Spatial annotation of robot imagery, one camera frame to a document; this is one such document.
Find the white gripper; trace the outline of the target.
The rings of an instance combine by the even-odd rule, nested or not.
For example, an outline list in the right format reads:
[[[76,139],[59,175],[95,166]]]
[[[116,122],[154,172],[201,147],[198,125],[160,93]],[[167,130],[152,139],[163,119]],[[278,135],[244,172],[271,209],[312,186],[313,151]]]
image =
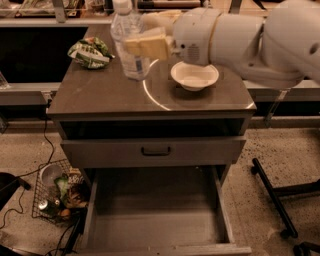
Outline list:
[[[177,55],[185,63],[206,66],[209,61],[209,42],[221,12],[211,8],[195,8],[182,14],[167,10],[142,15],[147,31],[126,36],[125,50],[135,56],[167,60],[172,54],[173,33]]]

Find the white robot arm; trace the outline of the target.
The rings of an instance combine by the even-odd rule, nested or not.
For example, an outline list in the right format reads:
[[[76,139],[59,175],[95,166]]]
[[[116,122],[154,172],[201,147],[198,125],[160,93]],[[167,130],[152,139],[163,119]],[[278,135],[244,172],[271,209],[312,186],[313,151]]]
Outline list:
[[[265,18],[195,8],[174,21],[159,14],[142,19],[149,29],[122,40],[134,55],[221,65],[270,88],[320,82],[320,5],[313,0],[285,0]]]

